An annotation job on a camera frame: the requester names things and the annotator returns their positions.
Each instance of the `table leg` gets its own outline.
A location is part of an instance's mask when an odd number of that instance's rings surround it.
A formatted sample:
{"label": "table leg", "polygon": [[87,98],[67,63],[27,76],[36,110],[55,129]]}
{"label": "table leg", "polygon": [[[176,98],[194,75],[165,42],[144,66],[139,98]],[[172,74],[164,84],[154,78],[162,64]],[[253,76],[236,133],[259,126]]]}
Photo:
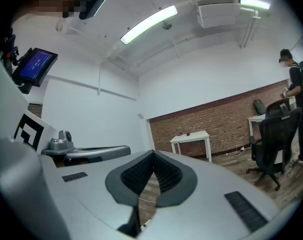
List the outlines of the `table leg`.
{"label": "table leg", "polygon": [[206,147],[206,156],[209,158],[209,162],[212,162],[212,151],[211,151],[211,144],[210,144],[210,138],[205,139],[205,147]]}
{"label": "table leg", "polygon": [[181,155],[182,151],[181,151],[181,145],[179,142],[177,143],[177,147],[178,147],[178,153]]}
{"label": "table leg", "polygon": [[173,152],[174,154],[177,154],[177,153],[176,153],[176,149],[175,149],[175,144],[174,144],[174,143],[171,144],[171,149],[172,149],[172,152]]}
{"label": "table leg", "polygon": [[253,136],[253,122],[252,121],[249,121],[248,120],[248,123],[249,123],[249,132],[250,132],[250,136]]}

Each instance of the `blue screen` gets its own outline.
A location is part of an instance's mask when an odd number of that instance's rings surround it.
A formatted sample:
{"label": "blue screen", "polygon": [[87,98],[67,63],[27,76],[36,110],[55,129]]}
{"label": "blue screen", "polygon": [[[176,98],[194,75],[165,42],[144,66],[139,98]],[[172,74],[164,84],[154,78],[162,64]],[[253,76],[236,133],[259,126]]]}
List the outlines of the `blue screen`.
{"label": "blue screen", "polygon": [[51,57],[51,54],[44,51],[36,52],[36,54],[20,71],[19,75],[22,77],[35,79]]}

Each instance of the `man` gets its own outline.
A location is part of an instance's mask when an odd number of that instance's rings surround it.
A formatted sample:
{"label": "man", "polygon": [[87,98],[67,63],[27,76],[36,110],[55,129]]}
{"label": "man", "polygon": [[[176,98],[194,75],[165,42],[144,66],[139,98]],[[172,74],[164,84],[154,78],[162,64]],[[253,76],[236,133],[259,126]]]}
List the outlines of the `man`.
{"label": "man", "polygon": [[298,162],[303,163],[303,92],[302,92],[302,79],[301,68],[297,62],[293,60],[293,56],[288,49],[282,49],[280,51],[280,63],[284,63],[285,67],[290,67],[289,74],[291,85],[289,91],[282,94],[283,98],[295,97],[297,107],[301,108],[300,122],[298,126],[298,140],[300,154],[298,156]]}

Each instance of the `office chair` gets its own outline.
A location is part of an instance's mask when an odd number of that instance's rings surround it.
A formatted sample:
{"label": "office chair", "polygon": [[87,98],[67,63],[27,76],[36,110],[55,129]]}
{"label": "office chair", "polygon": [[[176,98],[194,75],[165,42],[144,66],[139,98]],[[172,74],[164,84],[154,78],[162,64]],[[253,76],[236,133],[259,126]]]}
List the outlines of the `office chair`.
{"label": "office chair", "polygon": [[[277,101],[267,107],[266,119],[259,125],[262,144],[257,144],[254,136],[249,136],[251,144],[251,159],[256,161],[258,167],[249,168],[249,172],[262,172],[258,180],[254,182],[257,185],[265,175],[269,175],[277,184],[275,190],[281,187],[275,174],[285,172],[285,166],[292,157],[292,141],[298,128],[301,117],[301,108],[292,111],[288,110],[286,101]],[[282,151],[282,162],[275,164],[279,151]]]}
{"label": "office chair", "polygon": [[284,104],[289,111],[291,110],[290,99],[283,98],[283,99],[277,100],[276,102],[270,104],[267,107],[265,118],[272,118],[272,117],[281,115],[280,105],[282,105],[282,104]]}

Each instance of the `red brick wall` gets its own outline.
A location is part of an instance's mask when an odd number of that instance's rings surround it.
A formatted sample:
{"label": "red brick wall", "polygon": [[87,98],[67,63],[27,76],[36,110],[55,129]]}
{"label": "red brick wall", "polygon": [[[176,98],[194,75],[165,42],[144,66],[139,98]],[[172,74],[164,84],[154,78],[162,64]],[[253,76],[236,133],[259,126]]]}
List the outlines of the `red brick wall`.
{"label": "red brick wall", "polygon": [[[172,151],[170,140],[180,132],[206,131],[209,134],[211,154],[234,149],[236,145],[249,143],[247,118],[256,115],[254,100],[261,100],[266,107],[280,99],[280,93],[287,87],[287,81],[274,83],[256,90],[207,104],[188,108],[149,120],[155,149]],[[260,139],[259,128],[253,123],[256,139]],[[181,153],[186,156],[205,155],[204,141],[180,144]]]}

